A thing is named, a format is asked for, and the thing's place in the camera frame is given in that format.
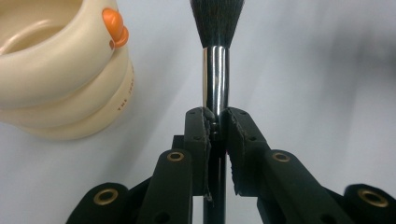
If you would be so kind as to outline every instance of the brass insert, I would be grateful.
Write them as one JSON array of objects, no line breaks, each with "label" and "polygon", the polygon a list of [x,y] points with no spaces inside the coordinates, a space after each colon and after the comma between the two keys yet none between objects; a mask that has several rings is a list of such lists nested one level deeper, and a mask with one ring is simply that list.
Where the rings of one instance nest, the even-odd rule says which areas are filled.
[{"label": "brass insert", "polygon": [[386,198],[369,189],[359,189],[358,195],[362,200],[376,207],[387,207],[389,205]]},{"label": "brass insert", "polygon": [[98,205],[106,205],[114,202],[119,197],[116,189],[102,189],[93,198],[93,202]]}]

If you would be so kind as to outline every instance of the orange knob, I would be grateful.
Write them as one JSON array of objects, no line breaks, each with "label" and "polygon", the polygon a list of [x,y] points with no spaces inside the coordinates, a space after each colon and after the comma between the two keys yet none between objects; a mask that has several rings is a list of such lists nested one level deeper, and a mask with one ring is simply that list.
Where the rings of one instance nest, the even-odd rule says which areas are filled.
[{"label": "orange knob", "polygon": [[114,41],[114,47],[120,48],[128,41],[129,33],[123,25],[121,14],[111,8],[105,8],[102,12],[103,21],[111,38]]}]

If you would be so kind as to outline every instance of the black plastic part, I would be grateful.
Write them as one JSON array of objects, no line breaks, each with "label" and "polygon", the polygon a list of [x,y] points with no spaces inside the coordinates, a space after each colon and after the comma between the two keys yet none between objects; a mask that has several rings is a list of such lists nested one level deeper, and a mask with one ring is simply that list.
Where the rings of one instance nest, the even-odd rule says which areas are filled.
[{"label": "black plastic part", "polygon": [[396,201],[382,189],[359,184],[346,188],[346,210],[357,223],[396,223]]},{"label": "black plastic part", "polygon": [[136,223],[140,208],[149,188],[150,180],[151,178],[143,181],[128,191],[128,203],[125,204],[125,209],[123,215],[121,216],[120,224]]},{"label": "black plastic part", "polygon": [[191,174],[188,151],[172,149],[161,154],[136,223],[191,223]]},{"label": "black plastic part", "polygon": [[286,223],[285,215],[277,202],[266,201],[259,197],[257,200],[257,208],[259,209],[262,223],[265,224],[282,224]]},{"label": "black plastic part", "polygon": [[204,197],[204,224],[225,223],[226,153],[223,142],[211,142],[208,188]]},{"label": "black plastic part", "polygon": [[[183,148],[189,151],[192,157],[192,193],[194,196],[201,196],[208,192],[207,175],[211,148],[209,134],[205,109],[197,107],[188,111],[184,127]],[[174,144],[179,142],[179,138],[175,136]]]},{"label": "black plastic part", "polygon": [[[102,204],[95,202],[96,195]],[[116,197],[111,203],[108,197]],[[121,184],[105,183],[99,185],[82,198],[73,213],[67,220],[67,224],[108,224],[121,223],[122,215],[128,200],[128,189]]]},{"label": "black plastic part", "polygon": [[259,196],[260,164],[265,151],[271,148],[248,112],[232,107],[228,111],[226,148],[232,165],[235,194]]},{"label": "black plastic part", "polygon": [[286,151],[265,153],[263,178],[287,223],[354,223],[298,159]]}]

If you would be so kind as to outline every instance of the screw hole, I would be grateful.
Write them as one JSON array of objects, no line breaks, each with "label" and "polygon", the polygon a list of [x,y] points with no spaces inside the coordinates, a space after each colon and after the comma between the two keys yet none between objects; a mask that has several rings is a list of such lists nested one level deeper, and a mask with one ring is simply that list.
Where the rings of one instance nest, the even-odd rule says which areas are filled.
[{"label": "screw hole", "polygon": [[330,215],[322,215],[320,217],[320,220],[322,223],[326,223],[326,224],[336,224],[337,221],[334,219],[334,217],[330,216]]},{"label": "screw hole", "polygon": [[169,161],[182,161],[184,159],[184,155],[181,152],[171,152],[168,154],[167,159]]},{"label": "screw hole", "polygon": [[273,158],[276,161],[283,161],[283,162],[290,161],[290,157],[289,156],[287,156],[287,155],[285,155],[283,153],[280,153],[280,152],[274,153]]},{"label": "screw hole", "polygon": [[170,220],[171,217],[169,217],[169,215],[165,212],[161,212],[154,218],[155,223],[167,223]]}]

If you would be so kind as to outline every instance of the white background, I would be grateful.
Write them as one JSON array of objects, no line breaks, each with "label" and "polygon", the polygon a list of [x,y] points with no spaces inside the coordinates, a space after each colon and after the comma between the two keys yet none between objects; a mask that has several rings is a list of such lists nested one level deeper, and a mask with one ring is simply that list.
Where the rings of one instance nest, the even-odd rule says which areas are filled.
[{"label": "white background", "polygon": [[[184,114],[202,104],[202,46],[190,3],[119,0],[130,31],[133,101],[104,131],[38,139],[0,124],[0,223],[65,223],[91,188],[152,175]],[[231,46],[230,105],[271,148],[296,155],[338,193],[366,183],[396,197],[394,1],[247,0]],[[260,223],[233,194],[227,223]],[[201,199],[194,223],[202,223]]]}]

